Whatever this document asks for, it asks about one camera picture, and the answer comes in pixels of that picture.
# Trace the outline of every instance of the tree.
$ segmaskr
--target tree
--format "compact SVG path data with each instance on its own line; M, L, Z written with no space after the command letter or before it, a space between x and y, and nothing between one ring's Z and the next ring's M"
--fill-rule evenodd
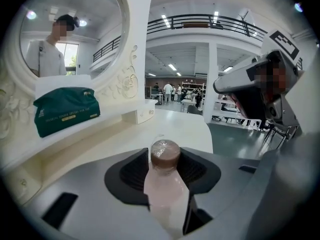
M77 63L77 56L72 55L71 56L71 63L69 64L69 67L76 67Z

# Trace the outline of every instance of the brown bottle cap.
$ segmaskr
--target brown bottle cap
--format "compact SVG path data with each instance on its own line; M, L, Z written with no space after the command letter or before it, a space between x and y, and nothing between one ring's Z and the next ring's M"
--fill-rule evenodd
M180 147L168 139L158 140L151 147L151 162L162 169L176 168L180 157Z

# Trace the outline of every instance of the white pillar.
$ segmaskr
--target white pillar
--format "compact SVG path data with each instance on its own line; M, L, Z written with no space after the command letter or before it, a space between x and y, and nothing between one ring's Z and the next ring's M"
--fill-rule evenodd
M203 105L204 121L208 124L212 118L212 112L215 106L215 100L218 98L218 93L214 90L214 82L218 78L218 57L217 57L217 44L214 42L209 43L209 70L206 79L205 99Z

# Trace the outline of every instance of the mirror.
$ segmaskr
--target mirror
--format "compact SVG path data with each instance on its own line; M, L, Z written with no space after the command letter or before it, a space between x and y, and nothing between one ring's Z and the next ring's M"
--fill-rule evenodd
M117 0L28 0L20 48L38 77L97 77L117 57L123 17Z

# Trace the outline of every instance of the bottle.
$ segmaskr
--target bottle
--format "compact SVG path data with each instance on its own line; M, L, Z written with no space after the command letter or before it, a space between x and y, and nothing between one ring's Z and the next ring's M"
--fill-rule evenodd
M183 236L189 200L189 190L177 171L180 154L175 142L156 141L151 147L151 164L144 181L150 213L174 239Z

